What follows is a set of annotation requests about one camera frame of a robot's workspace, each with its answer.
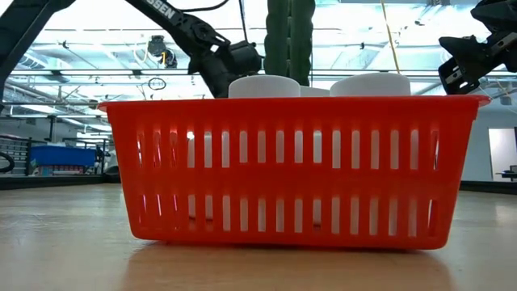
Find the cable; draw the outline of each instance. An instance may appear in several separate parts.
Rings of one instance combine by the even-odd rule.
[[[179,9],[181,12],[191,13],[191,12],[201,12],[201,11],[212,11],[215,9],[219,9],[223,7],[229,0],[223,0],[221,3],[210,6],[210,7],[202,7],[202,8],[192,8],[192,9]]]
[[[9,163],[9,165],[7,165],[6,167],[0,168],[0,173],[7,173],[15,168],[15,160],[9,154],[0,152],[0,157],[6,159]]]
[[[248,42],[248,32],[246,31],[246,16],[244,14],[244,0],[239,0],[239,9],[241,11],[241,22],[242,22],[242,31],[244,32],[244,40]]]
[[[145,55],[144,55],[144,59],[141,60],[138,56],[137,56],[137,43],[135,43],[133,45],[133,49],[132,49],[132,55],[135,57],[135,60],[139,63],[144,63],[145,61],[147,61],[147,55],[149,54],[149,46],[146,45],[145,46]]]
[[[157,85],[157,86],[154,86],[153,81],[158,81],[158,82],[161,82],[162,84]],[[160,90],[165,89],[165,87],[167,87],[167,83],[166,83],[166,82],[165,82],[165,80],[163,80],[162,78],[155,77],[155,78],[151,78],[151,79],[147,82],[147,86],[149,87],[149,89],[151,89],[151,90],[153,90],[153,91],[160,91]]]
[[[401,73],[401,69],[398,66],[397,53],[395,52],[395,46],[393,45],[393,38],[391,37],[391,30],[389,29],[389,24],[388,24],[388,16],[386,15],[385,0],[380,0],[380,4],[382,5],[382,13],[385,15],[386,30],[388,31],[389,45],[391,46],[391,52],[393,54],[393,60],[395,61],[395,68],[397,68],[397,73],[400,74]]]
[[[503,87],[503,86],[501,85],[500,81],[499,81],[499,80],[497,80],[497,79],[495,79],[495,82],[497,82],[497,84],[499,85],[499,88],[501,88],[501,90],[504,92],[504,94],[506,95],[506,97],[510,98],[510,100],[511,100],[512,102],[515,102],[515,100],[511,97],[510,93],[508,93],[508,91],[506,90],[506,88],[505,88],[505,87]],[[515,111],[515,110],[513,110],[513,109],[510,109],[510,106],[505,106],[505,107],[506,107],[506,109],[510,110],[511,112],[513,112],[513,113],[517,114],[517,111]]]

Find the pipe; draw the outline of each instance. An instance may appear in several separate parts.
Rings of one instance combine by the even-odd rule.
[[[11,80],[7,80],[6,81],[6,86],[10,87],[11,89],[13,90],[17,90],[17,91],[21,91],[21,92],[24,92],[24,93],[27,93],[29,95],[32,95],[32,96],[35,96],[35,97],[45,97],[45,98],[48,98],[48,99],[52,99],[52,100],[56,100],[56,101],[60,101],[57,97],[55,96],[52,96],[52,95],[49,95],[49,94],[46,94],[44,92],[40,92],[38,90],[35,90],[35,89],[32,89],[28,86],[25,86],[25,85],[22,85],[22,84],[19,84],[17,82],[12,82]]]

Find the wall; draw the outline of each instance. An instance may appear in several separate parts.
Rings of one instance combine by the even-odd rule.
[[[48,138],[50,122],[47,119],[36,119],[36,125],[27,124],[25,120],[0,120],[0,134],[9,134],[17,137],[43,141]],[[54,125],[54,141],[61,141],[63,137],[77,137],[77,128],[69,124],[56,123]]]
[[[494,181],[508,182],[507,178],[503,178],[497,173],[509,170],[510,166],[517,165],[515,129],[489,129],[489,136]]]
[[[503,109],[483,108],[479,111],[470,133],[462,180],[493,181],[488,129],[517,127],[517,114]]]

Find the ceiling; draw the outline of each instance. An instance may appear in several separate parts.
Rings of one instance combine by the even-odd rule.
[[[179,9],[186,9],[213,6],[219,1],[169,2]],[[4,0],[0,3],[0,13],[9,2]],[[401,70],[429,71],[425,78],[417,78],[418,74],[410,75],[415,94],[443,94],[436,70],[450,56],[439,46],[441,36],[475,35],[484,40],[489,35],[486,28],[470,16],[469,11],[477,3],[475,0],[451,0],[451,5],[447,6],[427,5],[436,2],[431,0],[385,2]],[[265,54],[267,0],[245,0],[244,3],[249,40],[256,42],[259,52]],[[195,15],[231,41],[243,40],[238,0],[230,0],[216,11]],[[395,70],[385,18],[378,1],[317,0],[313,24],[313,69],[317,76],[313,78],[312,86],[329,88],[347,76],[346,71],[349,70]],[[23,75],[23,71],[19,71],[11,76],[9,82],[12,86],[20,85],[42,92],[44,97],[39,100],[50,96],[71,103],[212,98],[200,76],[185,74],[189,59],[172,38],[124,0],[77,0],[70,8],[56,13],[17,70],[159,70],[157,60],[145,56],[147,41],[155,35],[166,37],[167,46],[176,54],[180,69],[174,75],[160,76],[160,79],[151,81],[153,87],[165,83],[166,87],[160,91],[149,86],[149,80],[154,76],[98,76],[95,71],[88,76],[67,75],[65,79],[57,80]],[[504,86],[510,86],[514,77],[512,74],[505,76],[499,80],[504,82]],[[496,78],[488,80],[485,90],[491,95],[501,94],[494,80]],[[6,101],[10,98],[15,99],[15,95],[6,95]],[[91,113],[90,109],[73,107],[61,110]]]

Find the basket rim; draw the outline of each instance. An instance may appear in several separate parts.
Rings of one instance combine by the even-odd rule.
[[[408,100],[416,100],[416,99],[437,99],[437,98],[447,98],[447,99],[476,99],[479,102],[479,107],[484,107],[485,105],[490,104],[490,97],[486,95],[411,95],[411,96],[343,96],[343,97],[283,97],[283,98],[275,98],[275,99],[284,99],[284,100],[297,100],[299,102],[303,102],[303,100],[314,100],[314,99],[336,99],[336,98],[347,98],[347,99],[372,99],[379,98],[383,100],[393,99],[393,101],[400,101],[401,98]],[[225,102],[230,100],[241,100],[240,102],[254,102],[255,100],[265,100],[265,98],[245,98],[245,99],[182,99],[182,100],[145,100],[145,101],[111,101],[111,102],[102,102],[98,109],[106,112],[108,108],[111,107],[119,107],[119,106],[133,106],[140,107],[143,104],[161,102],[161,103],[181,103],[181,102]]]

